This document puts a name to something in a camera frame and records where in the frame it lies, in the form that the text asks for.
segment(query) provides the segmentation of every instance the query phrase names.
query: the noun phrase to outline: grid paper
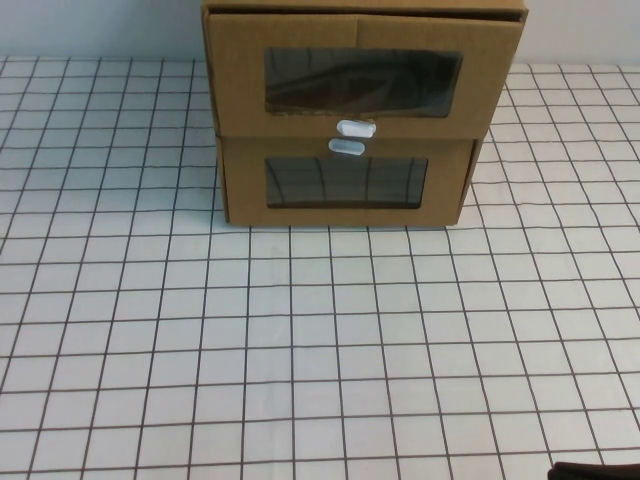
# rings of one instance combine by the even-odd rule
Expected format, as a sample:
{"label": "grid paper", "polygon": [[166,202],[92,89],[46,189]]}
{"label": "grid paper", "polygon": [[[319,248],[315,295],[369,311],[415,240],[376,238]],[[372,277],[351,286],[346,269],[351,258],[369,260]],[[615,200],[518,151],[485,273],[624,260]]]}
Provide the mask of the grid paper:
{"label": "grid paper", "polygon": [[226,225],[207,88],[0,57],[3,479],[640,462],[640,68],[515,66],[447,230]]}

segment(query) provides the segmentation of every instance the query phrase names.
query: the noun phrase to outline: white drawer handle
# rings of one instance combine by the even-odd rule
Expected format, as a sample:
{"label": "white drawer handle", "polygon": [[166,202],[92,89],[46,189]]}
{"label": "white drawer handle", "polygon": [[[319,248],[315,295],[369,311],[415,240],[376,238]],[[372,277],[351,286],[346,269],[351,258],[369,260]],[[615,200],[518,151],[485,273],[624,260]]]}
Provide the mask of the white drawer handle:
{"label": "white drawer handle", "polygon": [[345,137],[373,138],[377,128],[375,123],[358,122],[355,120],[340,120],[338,122],[338,132]]}
{"label": "white drawer handle", "polygon": [[335,153],[342,153],[344,155],[354,155],[359,157],[365,151],[364,143],[356,142],[354,140],[343,140],[341,138],[334,138],[329,141],[329,150]]}

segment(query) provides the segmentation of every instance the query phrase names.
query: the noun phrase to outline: cardboard drawer unit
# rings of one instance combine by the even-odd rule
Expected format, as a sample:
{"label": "cardboard drawer unit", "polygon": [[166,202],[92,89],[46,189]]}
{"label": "cardboard drawer unit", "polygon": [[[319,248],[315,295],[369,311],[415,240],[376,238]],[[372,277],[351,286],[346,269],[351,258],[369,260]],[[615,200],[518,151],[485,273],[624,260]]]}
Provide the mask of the cardboard drawer unit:
{"label": "cardboard drawer unit", "polygon": [[228,220],[455,224],[526,16],[523,0],[204,0]]}

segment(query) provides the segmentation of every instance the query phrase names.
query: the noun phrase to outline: clear plastic window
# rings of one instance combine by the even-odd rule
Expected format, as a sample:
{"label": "clear plastic window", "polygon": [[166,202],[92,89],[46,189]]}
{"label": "clear plastic window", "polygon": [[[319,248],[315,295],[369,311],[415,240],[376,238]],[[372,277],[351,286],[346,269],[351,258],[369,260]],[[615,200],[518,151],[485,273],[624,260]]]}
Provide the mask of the clear plastic window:
{"label": "clear plastic window", "polygon": [[446,117],[461,52],[362,48],[265,50],[266,109],[300,114]]}
{"label": "clear plastic window", "polygon": [[416,209],[427,166],[426,158],[267,158],[267,206]]}

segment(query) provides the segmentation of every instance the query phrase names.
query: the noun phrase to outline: drawer front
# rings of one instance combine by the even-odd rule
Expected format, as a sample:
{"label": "drawer front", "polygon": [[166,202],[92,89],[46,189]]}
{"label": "drawer front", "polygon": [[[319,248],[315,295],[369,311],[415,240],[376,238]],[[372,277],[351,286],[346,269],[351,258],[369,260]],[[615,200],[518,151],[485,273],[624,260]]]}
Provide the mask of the drawer front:
{"label": "drawer front", "polygon": [[344,119],[376,138],[482,138],[522,24],[375,15],[211,15],[224,137],[327,137]]}
{"label": "drawer front", "polygon": [[378,140],[352,156],[322,139],[224,139],[228,217],[256,226],[452,225],[472,146]]}

